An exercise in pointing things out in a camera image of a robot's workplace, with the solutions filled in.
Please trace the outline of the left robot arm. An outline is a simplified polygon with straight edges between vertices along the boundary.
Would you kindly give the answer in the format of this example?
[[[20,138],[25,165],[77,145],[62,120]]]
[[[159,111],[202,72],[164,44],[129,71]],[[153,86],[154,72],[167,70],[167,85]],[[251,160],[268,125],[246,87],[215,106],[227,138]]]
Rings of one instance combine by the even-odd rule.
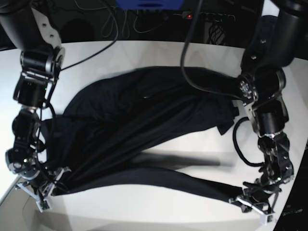
[[[242,194],[231,198],[244,213],[256,211],[269,216],[280,186],[294,176],[289,158],[290,142],[284,132],[289,115],[282,99],[286,86],[283,68],[295,57],[298,42],[304,36],[308,19],[305,0],[276,0],[278,16],[261,15],[251,44],[245,49],[241,62],[238,88],[247,116],[241,118],[233,129],[232,139],[238,156],[248,166],[257,167],[262,174],[255,182],[245,183]],[[249,162],[237,142],[239,126],[249,121],[258,135],[258,148],[264,155],[262,163]]]

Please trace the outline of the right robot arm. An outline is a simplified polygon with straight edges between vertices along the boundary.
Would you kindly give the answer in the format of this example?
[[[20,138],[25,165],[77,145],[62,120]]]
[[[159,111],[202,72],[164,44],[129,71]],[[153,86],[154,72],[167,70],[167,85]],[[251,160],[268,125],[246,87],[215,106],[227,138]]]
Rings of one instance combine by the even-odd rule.
[[[38,154],[47,149],[51,138],[39,139],[42,121],[37,110],[52,109],[51,97],[59,79],[65,49],[54,23],[34,9],[29,0],[3,0],[0,23],[7,36],[21,52],[21,74],[13,99],[21,105],[14,119],[14,142],[6,154],[8,169],[24,179],[17,188],[32,196],[39,205],[47,203],[65,169],[47,173]]]

